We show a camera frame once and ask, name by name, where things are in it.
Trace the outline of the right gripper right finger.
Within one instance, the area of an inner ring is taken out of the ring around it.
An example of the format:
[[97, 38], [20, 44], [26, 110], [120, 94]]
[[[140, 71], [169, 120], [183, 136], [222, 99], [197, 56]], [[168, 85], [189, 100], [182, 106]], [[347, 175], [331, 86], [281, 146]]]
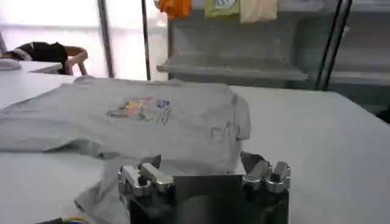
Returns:
[[280, 194], [290, 189], [290, 167], [279, 161], [274, 167], [259, 154], [242, 151], [241, 163], [245, 174], [241, 177], [243, 186], [257, 191], [265, 187], [268, 192]]

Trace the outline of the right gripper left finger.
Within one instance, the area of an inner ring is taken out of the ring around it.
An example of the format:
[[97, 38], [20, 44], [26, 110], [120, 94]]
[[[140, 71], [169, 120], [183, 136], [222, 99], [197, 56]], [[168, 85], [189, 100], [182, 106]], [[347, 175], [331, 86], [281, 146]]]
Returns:
[[122, 166], [118, 172], [121, 195], [149, 196], [153, 191], [165, 194], [174, 185], [174, 178], [160, 171], [161, 155], [143, 158], [136, 167]]

